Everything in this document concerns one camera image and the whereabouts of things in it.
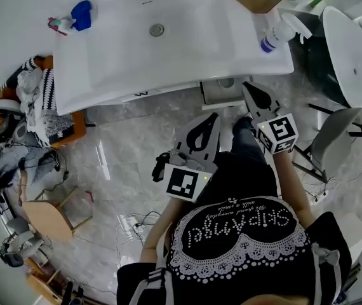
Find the jeans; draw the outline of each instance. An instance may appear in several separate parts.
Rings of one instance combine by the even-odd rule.
[[[251,119],[239,119],[233,127],[231,154],[239,156],[239,158],[243,158],[249,163],[267,164],[253,133],[255,134],[255,130],[251,125]]]

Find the pile of clothes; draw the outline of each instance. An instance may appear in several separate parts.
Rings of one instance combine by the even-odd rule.
[[[12,111],[11,105],[26,116],[27,130],[40,146],[49,147],[74,134],[72,115],[57,114],[52,56],[30,58],[0,87],[0,113],[4,108]]]
[[[0,204],[19,172],[31,185],[60,171],[51,145],[73,134],[72,115],[57,114],[53,58],[30,58],[0,87]]]

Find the person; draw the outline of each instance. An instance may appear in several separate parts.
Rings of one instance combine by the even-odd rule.
[[[140,262],[117,272],[118,305],[334,302],[351,267],[338,224],[331,212],[314,218],[286,151],[273,155],[279,198],[253,131],[248,117],[234,125],[196,204],[170,200]]]

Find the white spray bottle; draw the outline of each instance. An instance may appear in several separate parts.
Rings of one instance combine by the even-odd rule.
[[[304,43],[304,37],[310,38],[312,36],[309,29],[291,13],[283,13],[281,18],[277,25],[268,30],[260,42],[260,47],[266,53],[274,51],[276,48],[293,39],[296,33],[300,34],[301,44]]]

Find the gray chair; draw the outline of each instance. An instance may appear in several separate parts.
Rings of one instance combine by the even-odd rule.
[[[9,241],[8,252],[20,254],[23,260],[33,256],[44,243],[41,238],[36,237],[29,228],[29,223],[21,217],[11,219],[6,224],[15,231],[14,237]]]
[[[301,156],[311,165],[309,170],[295,162],[293,165],[321,182],[328,183],[351,152],[352,138],[362,137],[362,125],[353,121],[358,117],[361,108],[341,109],[333,112],[322,107],[309,104],[313,109],[330,114],[323,123],[312,144],[305,150],[294,146]],[[358,126],[360,132],[348,132],[350,125]]]

